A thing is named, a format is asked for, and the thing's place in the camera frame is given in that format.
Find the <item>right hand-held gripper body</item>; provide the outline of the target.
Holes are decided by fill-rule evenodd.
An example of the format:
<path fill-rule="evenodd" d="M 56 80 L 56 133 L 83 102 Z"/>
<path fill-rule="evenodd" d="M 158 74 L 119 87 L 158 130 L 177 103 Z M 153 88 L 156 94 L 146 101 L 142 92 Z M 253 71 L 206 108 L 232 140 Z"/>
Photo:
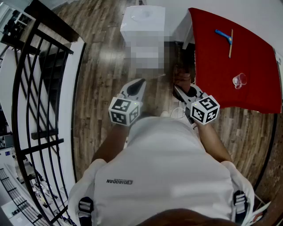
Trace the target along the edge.
<path fill-rule="evenodd" d="M 191 84 L 187 93 L 175 85 L 174 91 L 185 105 L 185 115 L 190 123 L 205 125 L 217 118 L 220 105 L 212 95 L 203 92 L 197 85 Z"/>

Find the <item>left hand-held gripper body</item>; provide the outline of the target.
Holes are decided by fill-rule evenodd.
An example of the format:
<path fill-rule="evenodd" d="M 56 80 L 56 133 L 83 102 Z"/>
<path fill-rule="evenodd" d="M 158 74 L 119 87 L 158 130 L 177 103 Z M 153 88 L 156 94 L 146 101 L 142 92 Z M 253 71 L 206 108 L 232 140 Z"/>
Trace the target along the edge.
<path fill-rule="evenodd" d="M 141 114 L 145 88 L 145 79 L 135 79 L 122 87 L 108 108 L 112 123 L 129 127 L 137 120 Z"/>

